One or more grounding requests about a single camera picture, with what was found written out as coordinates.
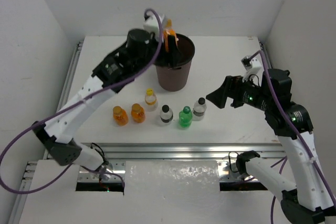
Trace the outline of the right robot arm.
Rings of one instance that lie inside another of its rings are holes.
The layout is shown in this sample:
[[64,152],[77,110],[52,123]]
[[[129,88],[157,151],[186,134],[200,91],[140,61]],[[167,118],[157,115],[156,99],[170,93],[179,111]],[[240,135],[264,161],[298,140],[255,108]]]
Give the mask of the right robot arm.
[[218,108],[248,104],[262,110],[267,124],[283,146],[295,182],[291,182],[267,166],[256,151],[237,155],[236,168],[241,176],[254,176],[280,202],[290,223],[322,223],[335,216],[335,203],[330,196],[314,146],[313,125],[308,111],[291,100],[290,72],[268,69],[263,72],[261,86],[242,76],[227,76],[223,84],[206,99]]

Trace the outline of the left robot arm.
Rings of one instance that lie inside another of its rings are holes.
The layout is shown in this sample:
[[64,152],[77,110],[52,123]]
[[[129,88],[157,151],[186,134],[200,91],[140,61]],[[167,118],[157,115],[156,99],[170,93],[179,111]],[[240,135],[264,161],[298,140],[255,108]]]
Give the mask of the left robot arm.
[[134,81],[141,71],[177,49],[177,42],[177,34],[171,28],[165,28],[161,35],[149,29],[129,30],[126,41],[104,57],[54,118],[34,123],[33,133],[54,160],[61,166],[77,164],[104,172],[108,165],[105,156],[77,143],[74,135],[101,105]]

